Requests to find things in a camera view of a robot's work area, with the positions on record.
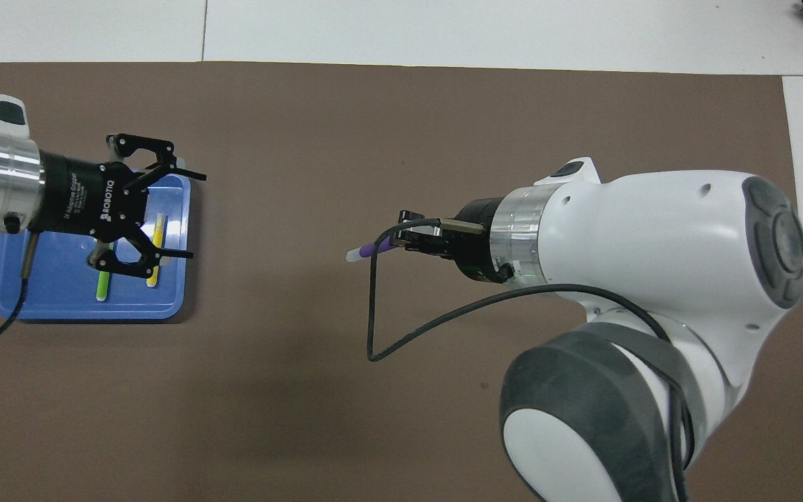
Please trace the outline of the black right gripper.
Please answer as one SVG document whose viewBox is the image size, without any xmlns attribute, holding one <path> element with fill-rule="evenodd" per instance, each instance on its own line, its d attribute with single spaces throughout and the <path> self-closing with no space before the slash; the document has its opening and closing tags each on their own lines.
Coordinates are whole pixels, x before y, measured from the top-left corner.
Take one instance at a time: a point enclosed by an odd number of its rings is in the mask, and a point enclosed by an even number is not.
<svg viewBox="0 0 803 502">
<path fill-rule="evenodd" d="M 468 279 L 502 284 L 507 282 L 511 273 L 499 271 L 490 249 L 491 223 L 501 202 L 503 198 L 494 197 L 467 203 L 452 219 L 482 225 L 482 233 L 449 231 L 448 239 L 442 237 L 440 226 L 429 223 L 432 218 L 411 210 L 400 210 L 399 225 L 419 223 L 398 229 L 391 238 L 391 246 L 414 253 L 450 257 Z"/>
</svg>

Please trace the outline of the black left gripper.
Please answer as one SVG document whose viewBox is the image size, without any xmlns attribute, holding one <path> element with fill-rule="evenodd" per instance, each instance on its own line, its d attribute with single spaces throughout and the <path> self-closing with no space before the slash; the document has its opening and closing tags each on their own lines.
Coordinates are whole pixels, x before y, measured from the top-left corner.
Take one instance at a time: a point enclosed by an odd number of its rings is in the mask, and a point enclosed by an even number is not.
<svg viewBox="0 0 803 502">
<path fill-rule="evenodd" d="M 193 258 L 191 251 L 157 247 L 141 226 L 150 185 L 168 174 L 197 181 L 207 181 L 207 175 L 185 168 L 169 140 L 117 133 L 109 135 L 107 143 L 117 162 L 90 163 L 41 153 L 42 198 L 29 229 L 95 238 L 87 266 L 111 274 L 147 279 L 166 257 Z M 141 173 L 122 163 L 138 150 L 155 157 Z M 138 260 L 118 259 L 109 245 L 121 239 L 138 251 Z"/>
</svg>

